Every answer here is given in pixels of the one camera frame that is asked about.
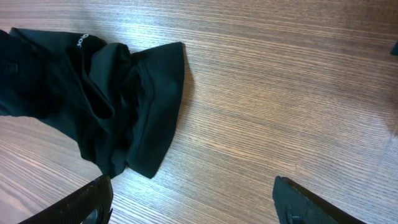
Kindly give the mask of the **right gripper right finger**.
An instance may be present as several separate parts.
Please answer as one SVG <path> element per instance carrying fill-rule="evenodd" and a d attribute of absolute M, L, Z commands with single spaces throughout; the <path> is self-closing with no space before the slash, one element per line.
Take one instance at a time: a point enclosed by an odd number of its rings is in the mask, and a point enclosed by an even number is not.
<path fill-rule="evenodd" d="M 275 178 L 272 198 L 280 224 L 364 224 L 288 177 Z"/>

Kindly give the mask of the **dark blue folded garment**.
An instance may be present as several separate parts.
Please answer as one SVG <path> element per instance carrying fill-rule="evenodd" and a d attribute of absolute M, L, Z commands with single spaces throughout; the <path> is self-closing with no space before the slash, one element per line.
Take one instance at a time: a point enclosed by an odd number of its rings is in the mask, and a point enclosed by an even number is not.
<path fill-rule="evenodd" d="M 398 56 L 398 42 L 395 44 L 395 46 L 393 46 L 391 55 Z"/>

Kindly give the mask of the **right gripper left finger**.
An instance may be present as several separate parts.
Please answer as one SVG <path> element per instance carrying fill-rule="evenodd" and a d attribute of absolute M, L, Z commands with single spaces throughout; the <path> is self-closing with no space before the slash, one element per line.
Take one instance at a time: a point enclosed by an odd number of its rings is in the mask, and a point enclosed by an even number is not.
<path fill-rule="evenodd" d="M 108 224 L 113 188 L 102 175 L 20 224 Z"/>

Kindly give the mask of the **black t-shirt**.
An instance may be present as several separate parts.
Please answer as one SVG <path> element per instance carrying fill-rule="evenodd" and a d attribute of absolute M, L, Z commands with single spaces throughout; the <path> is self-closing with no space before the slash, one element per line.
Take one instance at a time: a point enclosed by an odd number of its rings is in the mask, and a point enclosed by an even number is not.
<path fill-rule="evenodd" d="M 132 53 L 90 34 L 1 32 L 1 114 L 59 130 L 111 177 L 126 168 L 155 176 L 174 138 L 184 78 L 180 42 Z"/>

